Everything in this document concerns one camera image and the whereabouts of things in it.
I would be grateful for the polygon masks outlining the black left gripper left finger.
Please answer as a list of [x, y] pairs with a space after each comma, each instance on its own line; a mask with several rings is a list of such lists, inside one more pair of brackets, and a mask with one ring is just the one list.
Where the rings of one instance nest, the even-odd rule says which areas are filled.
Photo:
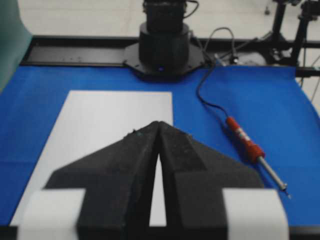
[[159, 154], [159, 123], [55, 170], [45, 189], [85, 189], [81, 240], [138, 240], [148, 230]]

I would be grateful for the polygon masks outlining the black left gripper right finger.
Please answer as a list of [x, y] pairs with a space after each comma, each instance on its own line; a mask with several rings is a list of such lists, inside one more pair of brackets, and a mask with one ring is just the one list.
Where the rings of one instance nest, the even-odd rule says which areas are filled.
[[226, 240], [222, 190], [262, 189], [259, 174], [163, 121], [158, 130], [169, 233], [176, 240]]

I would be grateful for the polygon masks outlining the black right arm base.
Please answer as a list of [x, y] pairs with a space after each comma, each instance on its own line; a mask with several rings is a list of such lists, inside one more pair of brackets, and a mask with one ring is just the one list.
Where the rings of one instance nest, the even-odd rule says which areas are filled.
[[205, 54], [191, 42], [184, 20], [186, 0], [145, 0], [145, 21], [139, 26], [138, 42], [124, 50], [123, 64], [143, 79], [173, 80], [202, 67]]

